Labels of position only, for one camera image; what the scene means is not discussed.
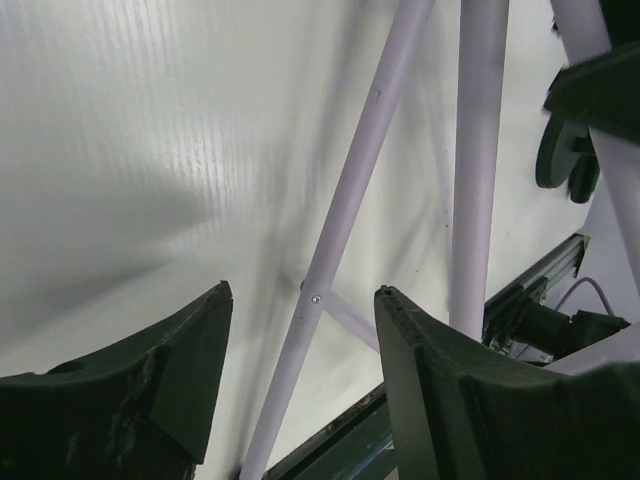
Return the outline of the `lilac tripod music stand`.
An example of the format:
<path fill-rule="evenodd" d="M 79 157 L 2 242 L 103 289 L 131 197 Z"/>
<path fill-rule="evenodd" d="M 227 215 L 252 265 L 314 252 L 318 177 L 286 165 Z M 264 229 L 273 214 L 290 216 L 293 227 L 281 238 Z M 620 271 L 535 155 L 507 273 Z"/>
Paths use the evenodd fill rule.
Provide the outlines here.
<path fill-rule="evenodd" d="M 448 88 L 455 104 L 432 125 L 443 126 L 448 138 L 437 160 L 448 317 L 475 339 L 482 332 L 489 267 L 508 245 L 508 232 L 516 232 L 519 248 L 531 240 L 555 246 L 576 234 L 582 218 L 526 176 L 500 173 L 509 161 L 530 160 L 542 132 L 542 117 L 533 112 L 539 99 L 522 94 L 516 82 L 548 76 L 564 59 L 555 8 L 552 1 L 464 1 L 453 29 L 456 79 Z M 243 479 L 259 479 L 266 471 L 323 315 L 371 349 L 380 347 L 375 326 L 333 284 L 432 10 L 429 1 L 403 1 L 394 15 L 241 464 Z"/>

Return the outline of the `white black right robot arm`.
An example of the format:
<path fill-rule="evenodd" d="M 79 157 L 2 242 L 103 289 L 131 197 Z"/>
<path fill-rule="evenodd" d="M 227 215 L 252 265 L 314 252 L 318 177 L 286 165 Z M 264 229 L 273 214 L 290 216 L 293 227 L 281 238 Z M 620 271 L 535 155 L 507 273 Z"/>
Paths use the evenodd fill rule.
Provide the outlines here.
<path fill-rule="evenodd" d="M 553 1 L 553 13 L 569 63 L 605 54 L 612 45 L 597 1 Z M 633 324 L 621 332 L 547 366 L 577 375 L 611 363 L 639 362 L 639 147 L 598 130 L 591 132 L 604 180 L 586 219 L 595 254 L 587 271 Z"/>

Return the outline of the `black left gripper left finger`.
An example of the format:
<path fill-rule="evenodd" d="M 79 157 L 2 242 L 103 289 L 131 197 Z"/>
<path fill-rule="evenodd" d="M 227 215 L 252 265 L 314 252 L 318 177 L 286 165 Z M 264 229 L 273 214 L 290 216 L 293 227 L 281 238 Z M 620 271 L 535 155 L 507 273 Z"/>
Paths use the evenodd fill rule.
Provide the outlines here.
<path fill-rule="evenodd" d="M 191 479 L 228 344 L 226 281 L 168 318 L 43 374 L 1 380 L 4 479 Z"/>

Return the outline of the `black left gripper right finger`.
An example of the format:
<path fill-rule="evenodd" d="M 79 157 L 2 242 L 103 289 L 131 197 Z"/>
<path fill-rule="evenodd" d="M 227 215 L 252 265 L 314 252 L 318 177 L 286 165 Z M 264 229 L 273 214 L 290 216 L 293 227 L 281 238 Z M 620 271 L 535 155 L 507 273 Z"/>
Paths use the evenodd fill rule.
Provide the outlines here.
<path fill-rule="evenodd" d="M 577 376 L 494 352 L 394 287 L 374 298 L 403 479 L 635 479 L 639 368 Z"/>

